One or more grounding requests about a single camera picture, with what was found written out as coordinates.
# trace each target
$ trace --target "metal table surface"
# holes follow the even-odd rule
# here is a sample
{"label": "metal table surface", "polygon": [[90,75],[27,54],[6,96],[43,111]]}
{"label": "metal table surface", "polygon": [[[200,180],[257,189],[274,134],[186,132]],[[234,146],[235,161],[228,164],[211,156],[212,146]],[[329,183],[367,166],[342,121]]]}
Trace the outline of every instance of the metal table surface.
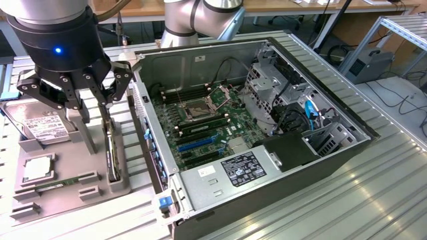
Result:
{"label": "metal table surface", "polygon": [[[269,36],[277,38],[382,137],[330,177],[203,239],[426,238],[427,154],[423,143],[418,145],[411,140],[411,133],[399,128],[399,123],[294,35],[274,31],[243,34],[235,39]],[[214,41],[211,38],[202,40],[203,43]],[[108,49],[107,54],[116,60],[124,49],[152,48],[155,44],[116,47]],[[32,67],[28,57],[18,57],[12,75]],[[99,117],[92,108],[94,97],[88,92],[82,96],[91,108],[91,116]],[[7,202],[18,133],[8,121],[0,118],[4,125],[0,131],[0,158],[4,162],[0,166],[0,239],[171,239],[168,228],[156,223],[151,205],[155,192],[124,101],[115,105],[112,112],[124,127],[134,192],[16,227],[8,226]]]}

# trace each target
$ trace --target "hard drive label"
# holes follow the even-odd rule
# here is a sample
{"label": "hard drive label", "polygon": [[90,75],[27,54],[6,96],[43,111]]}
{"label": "hard drive label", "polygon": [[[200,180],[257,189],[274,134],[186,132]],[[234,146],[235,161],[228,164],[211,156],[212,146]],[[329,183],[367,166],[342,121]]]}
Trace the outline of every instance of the hard drive label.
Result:
{"label": "hard drive label", "polygon": [[68,136],[67,128],[58,115],[26,119],[23,122],[39,141]]}
{"label": "hard drive label", "polygon": [[267,175],[263,166],[251,151],[222,161],[220,164],[227,172],[231,184],[235,187],[241,187]]}

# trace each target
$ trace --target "electronic device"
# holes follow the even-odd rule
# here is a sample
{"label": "electronic device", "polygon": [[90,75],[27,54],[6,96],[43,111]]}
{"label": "electronic device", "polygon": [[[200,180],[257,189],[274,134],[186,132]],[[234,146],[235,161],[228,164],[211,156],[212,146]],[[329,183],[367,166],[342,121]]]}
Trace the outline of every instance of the electronic device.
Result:
{"label": "electronic device", "polygon": [[[354,52],[355,51],[350,51],[346,58],[349,58]],[[346,78],[354,84],[375,81],[394,60],[395,54],[393,52],[383,51],[378,47],[370,47],[361,52],[358,59],[346,74]]]}
{"label": "electronic device", "polygon": [[379,137],[273,38],[136,54],[128,100],[175,240],[330,176]]}

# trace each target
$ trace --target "blue pcie slot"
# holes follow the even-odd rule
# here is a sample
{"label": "blue pcie slot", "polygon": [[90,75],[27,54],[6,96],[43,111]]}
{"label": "blue pcie slot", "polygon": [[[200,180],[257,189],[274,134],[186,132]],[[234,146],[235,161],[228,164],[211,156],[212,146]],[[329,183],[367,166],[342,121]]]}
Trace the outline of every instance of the blue pcie slot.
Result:
{"label": "blue pcie slot", "polygon": [[196,141],[195,143],[191,143],[191,144],[187,144],[187,145],[184,145],[184,146],[180,146],[180,147],[178,148],[178,151],[179,151],[179,152],[184,152],[184,151],[187,151],[187,150],[195,149],[195,148],[198,148],[198,147],[202,147],[202,146],[204,146],[204,145],[208,145],[208,144],[214,143],[215,140],[216,140],[218,135],[219,135],[219,134],[216,134],[215,136],[211,136],[210,138],[207,138],[207,139],[204,139],[204,140]]}

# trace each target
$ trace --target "sticker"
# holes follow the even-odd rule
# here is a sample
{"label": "sticker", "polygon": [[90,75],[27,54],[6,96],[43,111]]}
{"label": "sticker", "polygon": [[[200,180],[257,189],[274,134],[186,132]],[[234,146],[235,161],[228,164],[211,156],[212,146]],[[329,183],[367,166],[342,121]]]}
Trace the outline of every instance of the sticker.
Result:
{"label": "sticker", "polygon": [[26,119],[23,122],[39,141],[68,137],[67,128],[58,115]]}
{"label": "sticker", "polygon": [[210,126],[203,126],[203,127],[199,127],[199,128],[196,128],[196,129],[194,129],[194,130],[191,130],[191,132],[194,133],[194,132],[199,132],[199,131],[202,131],[202,130],[204,130],[204,129],[208,129],[210,128]]}
{"label": "sticker", "polygon": [[199,171],[200,177],[203,178],[203,177],[206,177],[207,175],[215,173],[215,168],[214,168],[214,166],[211,165],[211,166],[207,166],[207,167],[199,169],[198,171]]}
{"label": "sticker", "polygon": [[47,186],[47,187],[44,187],[44,188],[40,188],[40,189],[38,189],[38,192],[44,192],[44,191],[47,191],[47,190],[58,189],[58,188],[62,188],[62,187],[64,187],[64,184],[63,184],[63,183],[56,184],[56,185],[54,185],[54,186]]}
{"label": "sticker", "polygon": [[207,56],[196,56],[195,58],[194,58],[194,61],[195,62],[202,62],[202,61],[204,61],[207,59]]}
{"label": "sticker", "polygon": [[235,187],[241,187],[267,175],[262,164],[251,151],[222,161],[220,164],[227,172],[231,184]]}

